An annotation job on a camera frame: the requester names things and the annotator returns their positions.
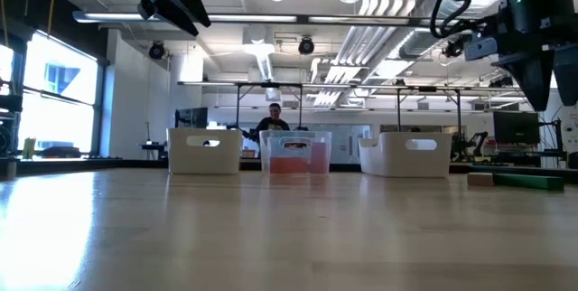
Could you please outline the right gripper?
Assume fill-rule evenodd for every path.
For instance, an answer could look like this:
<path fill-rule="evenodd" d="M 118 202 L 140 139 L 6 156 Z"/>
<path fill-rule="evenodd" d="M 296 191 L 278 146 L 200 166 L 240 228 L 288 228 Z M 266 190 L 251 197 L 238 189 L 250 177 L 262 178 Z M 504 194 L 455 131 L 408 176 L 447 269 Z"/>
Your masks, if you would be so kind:
<path fill-rule="evenodd" d="M 544 111 L 554 64 L 562 103 L 578 103 L 578 14 L 573 0 L 506 0 L 500 8 L 499 58 L 535 111 Z"/>

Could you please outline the black computer monitor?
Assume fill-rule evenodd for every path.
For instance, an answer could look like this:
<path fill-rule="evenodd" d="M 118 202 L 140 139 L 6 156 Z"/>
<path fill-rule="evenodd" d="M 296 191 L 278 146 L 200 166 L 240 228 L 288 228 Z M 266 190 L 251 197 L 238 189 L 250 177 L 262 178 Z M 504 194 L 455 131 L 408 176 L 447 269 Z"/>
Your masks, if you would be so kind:
<path fill-rule="evenodd" d="M 498 144 L 536 145 L 540 143 L 537 113 L 494 112 L 493 125 L 494 137 Z"/>
<path fill-rule="evenodd" d="M 176 109 L 174 127 L 191 127 L 205 129 L 208 125 L 207 108 Z"/>

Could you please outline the overhead light bar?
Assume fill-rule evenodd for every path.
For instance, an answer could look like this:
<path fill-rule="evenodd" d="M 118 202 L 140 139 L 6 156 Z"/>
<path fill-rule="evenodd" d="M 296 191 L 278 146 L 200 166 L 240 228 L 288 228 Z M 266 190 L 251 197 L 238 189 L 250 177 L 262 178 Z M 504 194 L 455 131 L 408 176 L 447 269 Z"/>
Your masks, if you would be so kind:
<path fill-rule="evenodd" d="M 129 22 L 167 22 L 153 15 L 144 19 L 140 14 L 123 13 L 85 13 L 74 11 L 73 18 L 78 23 L 129 23 Z M 262 23 L 329 26 L 388 26 L 428 28 L 428 17 L 413 16 L 365 16 L 365 15 L 306 15 L 306 14 L 210 14 L 212 23 Z"/>

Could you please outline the green wooden block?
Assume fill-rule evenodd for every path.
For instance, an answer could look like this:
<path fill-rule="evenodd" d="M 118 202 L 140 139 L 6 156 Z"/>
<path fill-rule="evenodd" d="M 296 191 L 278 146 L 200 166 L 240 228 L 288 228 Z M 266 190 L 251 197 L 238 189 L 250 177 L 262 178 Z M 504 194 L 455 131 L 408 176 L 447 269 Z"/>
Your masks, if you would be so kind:
<path fill-rule="evenodd" d="M 553 176 L 493 174 L 495 185 L 562 192 L 564 179 Z"/>

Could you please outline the small natural wooden block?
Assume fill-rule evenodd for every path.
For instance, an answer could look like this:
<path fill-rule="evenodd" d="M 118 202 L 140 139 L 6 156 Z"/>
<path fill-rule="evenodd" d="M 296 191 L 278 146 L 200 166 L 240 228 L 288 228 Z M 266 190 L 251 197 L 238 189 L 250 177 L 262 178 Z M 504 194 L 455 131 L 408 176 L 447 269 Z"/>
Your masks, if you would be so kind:
<path fill-rule="evenodd" d="M 493 174 L 491 173 L 469 173 L 467 174 L 467 184 L 469 186 L 490 187 L 494 185 Z"/>

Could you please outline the person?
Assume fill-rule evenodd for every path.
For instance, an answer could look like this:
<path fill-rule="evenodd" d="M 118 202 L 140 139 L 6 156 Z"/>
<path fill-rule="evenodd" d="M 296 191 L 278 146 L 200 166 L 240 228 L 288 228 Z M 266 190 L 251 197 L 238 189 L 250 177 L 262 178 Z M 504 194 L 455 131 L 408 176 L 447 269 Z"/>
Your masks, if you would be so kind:
<path fill-rule="evenodd" d="M 289 131 L 289 125 L 280 118 L 281 106 L 278 103 L 272 103 L 269 105 L 269 116 L 263 118 L 256 126 L 256 141 L 259 142 L 260 132 L 267 130 L 283 130 Z"/>

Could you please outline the white plastic bin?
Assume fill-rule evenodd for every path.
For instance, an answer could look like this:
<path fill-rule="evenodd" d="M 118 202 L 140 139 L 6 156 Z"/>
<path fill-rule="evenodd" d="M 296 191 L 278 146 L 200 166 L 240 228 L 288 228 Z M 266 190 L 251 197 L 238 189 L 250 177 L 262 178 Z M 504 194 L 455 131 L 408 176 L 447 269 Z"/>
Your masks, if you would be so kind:
<path fill-rule="evenodd" d="M 171 174 L 237 174 L 242 135 L 237 130 L 168 128 Z"/>
<path fill-rule="evenodd" d="M 390 178 L 447 178 L 452 135 L 383 132 L 359 140 L 361 171 Z"/>

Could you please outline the clear plastic bin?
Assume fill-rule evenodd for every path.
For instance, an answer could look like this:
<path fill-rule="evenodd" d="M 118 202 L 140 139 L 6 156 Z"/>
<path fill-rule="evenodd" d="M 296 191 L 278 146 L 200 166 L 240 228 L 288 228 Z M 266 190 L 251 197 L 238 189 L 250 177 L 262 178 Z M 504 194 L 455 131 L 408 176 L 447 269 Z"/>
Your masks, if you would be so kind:
<path fill-rule="evenodd" d="M 332 133 L 324 131 L 261 131 L 259 143 L 262 171 L 270 174 L 271 157 L 302 157 L 306 158 L 310 165 L 313 142 L 323 142 L 328 145 L 330 171 L 331 139 Z"/>

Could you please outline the black background equipment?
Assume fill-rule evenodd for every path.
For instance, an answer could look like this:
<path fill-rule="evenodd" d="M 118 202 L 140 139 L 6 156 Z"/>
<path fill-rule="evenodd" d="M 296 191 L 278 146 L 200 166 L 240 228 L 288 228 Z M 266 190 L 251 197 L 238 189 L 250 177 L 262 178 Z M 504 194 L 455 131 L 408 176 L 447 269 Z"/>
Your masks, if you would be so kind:
<path fill-rule="evenodd" d="M 22 96 L 0 95 L 0 157 L 7 157 L 13 149 L 14 125 L 22 104 Z"/>

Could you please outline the black background stand frame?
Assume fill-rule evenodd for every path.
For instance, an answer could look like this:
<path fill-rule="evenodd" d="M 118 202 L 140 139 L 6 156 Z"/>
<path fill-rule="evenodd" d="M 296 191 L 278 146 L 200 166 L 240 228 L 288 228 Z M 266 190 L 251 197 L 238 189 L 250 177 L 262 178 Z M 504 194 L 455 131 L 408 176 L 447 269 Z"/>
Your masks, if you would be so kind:
<path fill-rule="evenodd" d="M 462 138 L 462 122 L 461 122 L 461 90 L 460 89 L 450 89 L 450 88 L 438 88 L 435 86 L 396 86 L 396 119 L 397 119 L 397 131 L 401 132 L 401 91 L 402 90 L 409 90 L 414 91 L 417 90 L 421 93 L 435 93 L 435 92 L 443 92 L 446 97 L 452 96 L 448 94 L 449 91 L 453 91 L 455 93 L 456 99 L 452 99 L 452 102 L 457 107 L 457 127 L 458 127 L 458 140 Z"/>
<path fill-rule="evenodd" d="M 243 98 L 241 96 L 241 88 L 248 86 L 251 89 L 254 87 L 259 87 L 263 89 L 280 89 L 280 88 L 297 88 L 300 90 L 298 100 L 301 103 L 303 101 L 303 84 L 302 83 L 291 83 L 291 82 L 276 82 L 276 81 L 259 81 L 259 82 L 235 82 L 234 85 L 237 87 L 237 97 L 236 97 L 236 125 L 239 123 L 240 116 L 240 100 Z M 299 108 L 299 122 L 298 126 L 303 125 L 303 104 L 301 103 Z"/>

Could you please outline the silver ventilation duct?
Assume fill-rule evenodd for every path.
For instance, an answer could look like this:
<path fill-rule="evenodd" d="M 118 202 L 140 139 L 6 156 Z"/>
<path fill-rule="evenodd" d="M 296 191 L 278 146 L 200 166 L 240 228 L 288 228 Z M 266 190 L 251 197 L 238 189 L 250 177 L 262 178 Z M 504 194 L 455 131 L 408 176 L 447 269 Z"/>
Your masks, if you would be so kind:
<path fill-rule="evenodd" d="M 429 30 L 417 28 L 404 38 L 397 52 L 401 59 L 418 59 L 442 42 L 443 39 L 435 38 Z"/>

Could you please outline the black aluminium table frame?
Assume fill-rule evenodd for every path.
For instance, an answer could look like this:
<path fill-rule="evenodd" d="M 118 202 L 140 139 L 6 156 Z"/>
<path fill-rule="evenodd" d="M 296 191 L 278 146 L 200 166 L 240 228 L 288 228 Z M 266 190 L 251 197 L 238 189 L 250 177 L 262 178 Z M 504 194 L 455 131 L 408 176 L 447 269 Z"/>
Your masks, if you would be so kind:
<path fill-rule="evenodd" d="M 0 158 L 0 180 L 35 174 L 72 173 L 115 168 L 167 169 L 167 161 L 123 159 L 40 159 Z M 546 169 L 535 167 L 497 166 L 451 163 L 450 174 L 468 173 L 523 174 L 560 177 L 564 183 L 578 185 L 578 169 Z"/>

